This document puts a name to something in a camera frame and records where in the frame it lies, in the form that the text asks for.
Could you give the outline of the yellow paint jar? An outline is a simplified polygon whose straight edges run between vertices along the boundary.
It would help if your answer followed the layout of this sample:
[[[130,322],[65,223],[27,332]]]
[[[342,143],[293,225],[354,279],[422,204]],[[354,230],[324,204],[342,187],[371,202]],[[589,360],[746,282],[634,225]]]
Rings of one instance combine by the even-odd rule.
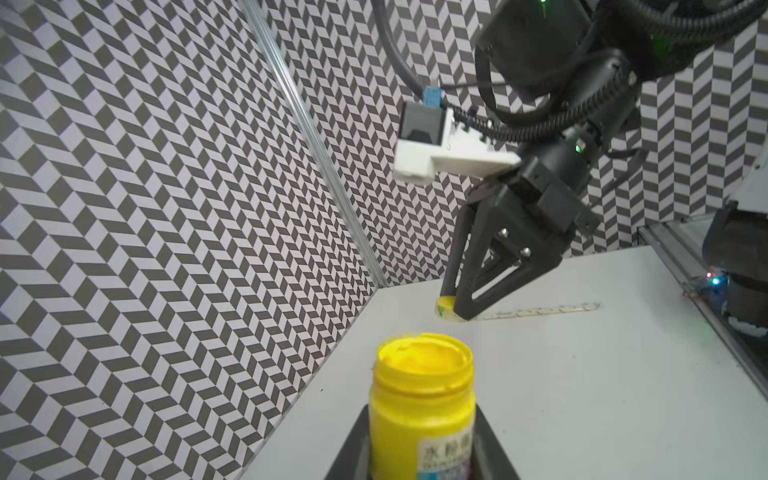
[[[442,334],[392,337],[369,392],[373,479],[467,479],[476,395],[470,348]]]

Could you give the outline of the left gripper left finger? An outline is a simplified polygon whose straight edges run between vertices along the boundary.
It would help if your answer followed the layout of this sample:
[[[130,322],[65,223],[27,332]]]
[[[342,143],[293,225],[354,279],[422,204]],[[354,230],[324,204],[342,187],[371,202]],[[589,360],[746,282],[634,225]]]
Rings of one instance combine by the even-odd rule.
[[[369,478],[369,408],[365,405],[336,455],[326,480]]]

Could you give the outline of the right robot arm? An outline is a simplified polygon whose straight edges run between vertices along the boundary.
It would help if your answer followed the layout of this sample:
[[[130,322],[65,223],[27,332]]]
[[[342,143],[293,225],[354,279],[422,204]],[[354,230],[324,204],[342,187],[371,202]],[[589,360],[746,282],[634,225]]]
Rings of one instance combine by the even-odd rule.
[[[473,177],[455,222],[436,313],[469,321],[558,267],[600,219],[584,202],[612,139],[640,125],[642,87],[756,22],[763,1],[505,1],[474,50],[480,117],[425,83],[372,5],[385,53],[413,93],[402,105],[394,176]]]

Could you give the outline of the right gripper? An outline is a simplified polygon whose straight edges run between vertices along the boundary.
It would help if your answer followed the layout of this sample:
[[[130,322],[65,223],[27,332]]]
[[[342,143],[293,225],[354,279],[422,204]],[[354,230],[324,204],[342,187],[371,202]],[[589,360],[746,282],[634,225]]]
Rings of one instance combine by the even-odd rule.
[[[456,216],[440,295],[465,320],[556,268],[576,234],[599,223],[582,201],[598,145],[555,140],[515,154],[521,164],[489,176],[500,186],[473,191]]]

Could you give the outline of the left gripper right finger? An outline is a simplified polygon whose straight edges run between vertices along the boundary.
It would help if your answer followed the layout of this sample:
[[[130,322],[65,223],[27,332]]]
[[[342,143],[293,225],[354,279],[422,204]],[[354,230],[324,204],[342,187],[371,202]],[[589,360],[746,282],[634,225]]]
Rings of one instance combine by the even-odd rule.
[[[480,406],[476,407],[473,431],[473,479],[519,480]]]

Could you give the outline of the yellow jar lid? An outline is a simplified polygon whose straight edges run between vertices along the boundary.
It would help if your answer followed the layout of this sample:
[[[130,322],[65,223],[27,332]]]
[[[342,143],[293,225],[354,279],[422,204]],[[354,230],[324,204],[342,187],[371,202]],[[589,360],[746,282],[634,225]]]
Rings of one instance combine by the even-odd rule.
[[[455,302],[455,296],[440,296],[435,304],[436,315],[445,321],[454,323],[465,322],[465,319],[463,319],[455,312]]]

